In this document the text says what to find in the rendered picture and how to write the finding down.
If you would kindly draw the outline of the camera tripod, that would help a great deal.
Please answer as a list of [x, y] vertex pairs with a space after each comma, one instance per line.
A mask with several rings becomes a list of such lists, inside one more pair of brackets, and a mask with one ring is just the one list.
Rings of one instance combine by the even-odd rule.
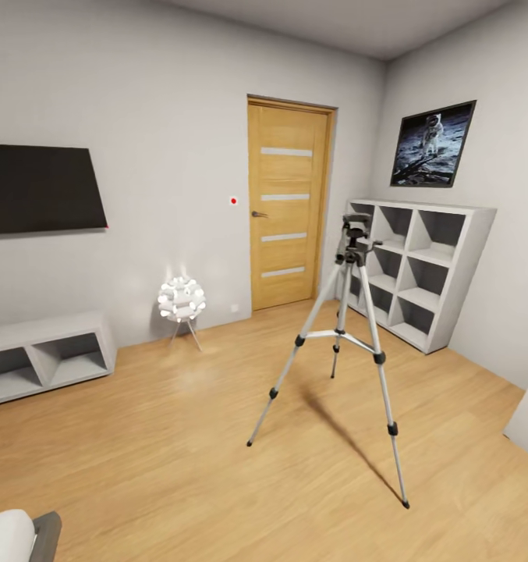
[[[323, 288], [318, 296], [318, 299], [316, 299], [316, 304], [314, 305], [314, 308], [310, 313], [310, 316], [308, 316], [307, 322], [305, 322], [305, 326], [303, 327], [302, 332], [300, 332], [300, 334], [297, 336], [296, 346], [294, 347], [294, 350], [292, 351], [291, 356], [289, 357], [288, 362], [286, 363], [285, 370], [283, 371], [282, 376], [278, 380], [277, 386], [275, 388], [272, 388], [271, 392], [269, 393], [271, 399], [269, 400], [269, 403], [266, 406], [266, 409], [264, 410], [264, 413], [261, 416], [261, 419], [258, 422], [257, 427], [255, 427], [253, 431], [253, 435], [250, 438], [250, 441], [247, 443], [247, 446], [252, 446], [253, 438], [258, 432], [258, 429], [260, 428], [261, 423], [264, 420], [264, 416], [269, 411], [269, 407], [271, 406], [272, 401], [275, 400], [278, 394], [278, 390], [280, 389], [280, 386], [283, 383], [283, 379], [286, 377], [286, 374], [288, 373], [288, 370], [291, 367], [292, 362], [294, 361], [294, 357], [296, 356], [297, 352], [299, 351], [303, 343], [305, 343], [305, 340], [310, 340], [314, 338], [326, 338], [326, 337], [331, 338], [332, 336], [335, 336], [336, 344], [333, 346], [333, 351], [335, 352], [335, 359], [336, 359], [339, 353], [339, 340], [343, 338], [344, 340], [347, 340], [350, 343], [353, 343], [361, 347], [367, 352], [370, 352], [374, 356], [374, 362], [378, 366], [378, 374], [380, 376], [381, 390], [383, 391], [384, 407], [386, 408], [386, 415], [388, 416], [388, 432], [391, 435], [392, 447], [394, 447], [395, 464], [397, 465], [397, 472], [399, 473], [400, 489], [402, 490], [402, 498], [403, 498], [402, 504], [404, 508], [408, 510], [409, 503], [408, 500], [406, 499], [405, 484], [403, 483], [403, 476], [402, 476], [402, 467], [400, 466], [397, 444], [395, 444], [395, 435], [399, 433], [399, 429], [397, 427], [397, 422], [392, 421], [391, 405], [389, 405], [388, 387], [386, 386], [386, 379], [384, 378], [384, 371], [383, 371], [383, 364], [386, 362], [386, 354], [384, 353], [384, 351], [380, 349], [380, 342], [378, 341], [378, 334], [377, 334], [377, 323], [375, 322], [374, 309], [372, 305], [372, 300], [370, 299], [370, 290], [369, 290], [369, 284], [366, 274], [365, 257], [366, 254], [370, 252], [370, 250], [360, 251], [359, 248], [356, 246], [356, 240], [358, 238], [363, 238], [363, 237], [368, 238], [370, 232], [369, 231], [364, 232], [360, 228], [350, 229], [351, 222], [372, 222], [373, 216], [368, 213], [352, 213], [352, 214], [345, 214], [342, 218], [343, 218], [342, 239], [338, 243], [338, 250], [336, 252], [335, 264], [331, 269], [331, 272], [326, 282], [323, 285]], [[346, 246], [346, 237], [350, 237], [349, 246]], [[382, 241], [374, 241], [373, 247], [382, 244], [383, 244]], [[339, 308], [337, 314], [338, 324], [336, 326], [336, 330], [327, 330], [324, 332], [309, 333], [308, 330], [310, 329], [311, 324], [313, 323], [313, 320], [316, 317], [316, 314], [319, 311], [322, 302], [324, 302], [324, 298], [328, 293], [328, 290], [332, 282], [334, 281], [336, 275], [338, 275], [339, 269], [341, 268], [342, 263], [344, 261], [346, 262], [346, 270], [344, 275], [344, 283], [342, 285], [342, 296], [340, 300], [341, 307]], [[369, 330], [370, 330], [370, 338], [372, 338], [372, 346], [370, 344], [364, 343], [361, 340], [358, 340], [352, 335], [349, 335], [344, 330], [344, 324], [346, 323], [346, 312], [349, 303], [348, 299], [349, 299], [349, 292], [350, 292], [350, 283], [352, 281], [352, 272], [355, 263], [357, 263], [358, 269], [360, 271], [360, 281], [362, 284], [361, 288], [363, 289], [364, 302], [367, 310], [367, 319], [369, 320]]]

